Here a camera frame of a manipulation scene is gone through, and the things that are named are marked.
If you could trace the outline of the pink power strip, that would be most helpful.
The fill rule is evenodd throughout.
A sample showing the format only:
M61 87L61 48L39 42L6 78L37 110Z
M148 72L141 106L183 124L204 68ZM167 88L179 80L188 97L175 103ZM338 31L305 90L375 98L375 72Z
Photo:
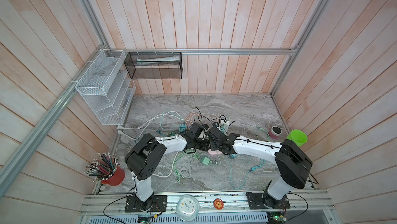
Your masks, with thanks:
M208 152L208 154L209 154L210 156L216 156L216 155L222 154L222 152L219 151L219 150L213 151L213 150L209 149L207 152Z

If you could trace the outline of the green USB charger plug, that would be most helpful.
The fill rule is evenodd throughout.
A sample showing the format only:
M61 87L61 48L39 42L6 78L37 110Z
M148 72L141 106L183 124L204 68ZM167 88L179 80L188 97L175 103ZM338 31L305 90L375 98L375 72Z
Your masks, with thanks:
M206 156L203 156L202 158L201 158L201 163L203 164L203 165L209 165L209 164L211 164L212 163L212 161L208 158L208 157L206 157Z

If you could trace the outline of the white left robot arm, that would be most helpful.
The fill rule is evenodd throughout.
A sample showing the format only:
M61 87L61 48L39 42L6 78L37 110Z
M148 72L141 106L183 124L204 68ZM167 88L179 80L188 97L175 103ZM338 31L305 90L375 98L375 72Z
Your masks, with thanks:
M205 137L207 124L193 123L192 126L175 136L159 138L144 135L125 156L125 164L132 175L134 193L127 197L128 212L146 212L156 209L152 189L152 174L165 154L193 149L209 150L209 139Z

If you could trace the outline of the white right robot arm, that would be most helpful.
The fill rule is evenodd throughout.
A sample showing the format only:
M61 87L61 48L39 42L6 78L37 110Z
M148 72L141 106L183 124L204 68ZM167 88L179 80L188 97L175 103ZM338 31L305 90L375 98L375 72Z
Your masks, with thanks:
M276 208L288 193L305 188L313 162L294 141L265 142L239 134L226 136L216 127L208 130L205 136L211 149L225 155L249 155L277 165L280 175L266 186L262 194L265 207Z

